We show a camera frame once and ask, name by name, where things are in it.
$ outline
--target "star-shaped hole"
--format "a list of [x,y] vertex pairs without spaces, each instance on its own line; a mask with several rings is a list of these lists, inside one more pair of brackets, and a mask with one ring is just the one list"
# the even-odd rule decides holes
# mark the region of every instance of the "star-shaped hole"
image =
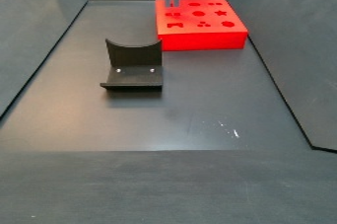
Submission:
[[217,14],[217,16],[222,16],[222,15],[226,16],[226,12],[223,12],[223,11],[219,11],[219,10],[218,10],[218,11],[214,12],[214,13]]

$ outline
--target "black plastic part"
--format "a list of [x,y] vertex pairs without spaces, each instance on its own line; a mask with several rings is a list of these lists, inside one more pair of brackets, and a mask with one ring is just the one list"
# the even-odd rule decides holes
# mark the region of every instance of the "black plastic part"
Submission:
[[145,46],[123,46],[105,40],[110,73],[105,89],[118,88],[161,88],[162,75],[162,42]]

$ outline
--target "small hole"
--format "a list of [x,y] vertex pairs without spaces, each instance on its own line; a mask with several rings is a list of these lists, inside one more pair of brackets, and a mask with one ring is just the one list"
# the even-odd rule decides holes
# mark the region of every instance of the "small hole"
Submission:
[[167,28],[179,27],[183,28],[183,23],[167,23]]
[[190,6],[190,7],[198,7],[199,3],[189,3],[187,6]]
[[222,22],[222,26],[227,28],[233,28],[235,25],[231,22]]
[[201,11],[194,11],[191,14],[193,14],[193,16],[203,16],[205,15],[205,13]]

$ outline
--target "dark gray surface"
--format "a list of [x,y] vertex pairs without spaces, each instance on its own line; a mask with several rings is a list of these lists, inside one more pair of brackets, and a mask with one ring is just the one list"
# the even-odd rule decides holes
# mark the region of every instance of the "dark gray surface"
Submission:
[[1,224],[334,224],[335,166],[311,151],[1,154]]
[[311,145],[337,150],[337,1],[230,2]]
[[85,0],[0,0],[0,116]]
[[157,41],[154,3],[86,5],[1,121],[2,151],[309,149],[249,42],[163,52],[161,92],[107,93],[106,38]]

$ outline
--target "gray floor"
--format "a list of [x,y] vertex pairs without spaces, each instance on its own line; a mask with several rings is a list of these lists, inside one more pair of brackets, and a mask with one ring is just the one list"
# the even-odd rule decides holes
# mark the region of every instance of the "gray floor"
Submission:
[[307,150],[263,64],[242,50],[163,53],[163,90],[106,92],[103,40],[157,40],[153,2],[94,2],[1,121],[1,151]]
[[337,157],[309,149],[249,42],[165,52],[162,93],[99,88],[103,39],[153,41],[153,7],[89,3],[1,120],[1,224],[334,224]]
[[334,224],[335,166],[313,151],[2,153],[1,223]]

